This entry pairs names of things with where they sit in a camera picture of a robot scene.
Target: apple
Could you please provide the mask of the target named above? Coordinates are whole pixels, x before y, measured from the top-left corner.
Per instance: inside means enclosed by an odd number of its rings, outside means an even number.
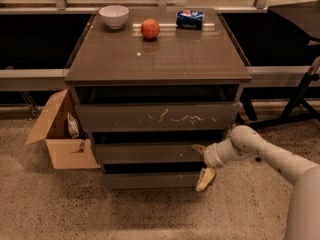
[[[154,39],[160,33],[159,22],[155,19],[146,19],[141,24],[141,33],[145,39]]]

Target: can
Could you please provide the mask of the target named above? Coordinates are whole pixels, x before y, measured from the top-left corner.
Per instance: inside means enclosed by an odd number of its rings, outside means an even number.
[[[179,28],[202,29],[204,13],[193,10],[182,10],[177,12],[176,24]]]

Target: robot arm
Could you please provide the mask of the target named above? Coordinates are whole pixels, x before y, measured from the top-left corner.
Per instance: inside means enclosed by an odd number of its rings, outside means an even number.
[[[200,174],[197,191],[207,187],[215,176],[215,168],[256,154],[294,185],[285,239],[320,239],[320,166],[317,163],[267,142],[243,125],[235,127],[230,137],[221,143],[193,147],[204,156],[208,166]]]

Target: open box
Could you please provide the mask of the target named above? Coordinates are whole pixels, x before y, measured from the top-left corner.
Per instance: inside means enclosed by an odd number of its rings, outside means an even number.
[[[55,169],[99,168],[91,150],[90,140],[85,140],[84,151],[79,152],[82,139],[68,137],[68,112],[77,118],[68,89],[53,94],[42,109],[25,144],[44,139]]]

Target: bowl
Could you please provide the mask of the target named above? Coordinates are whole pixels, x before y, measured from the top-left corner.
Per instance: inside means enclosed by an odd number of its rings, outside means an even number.
[[[103,22],[111,29],[120,29],[127,23],[129,9],[121,5],[110,5],[99,10]]]

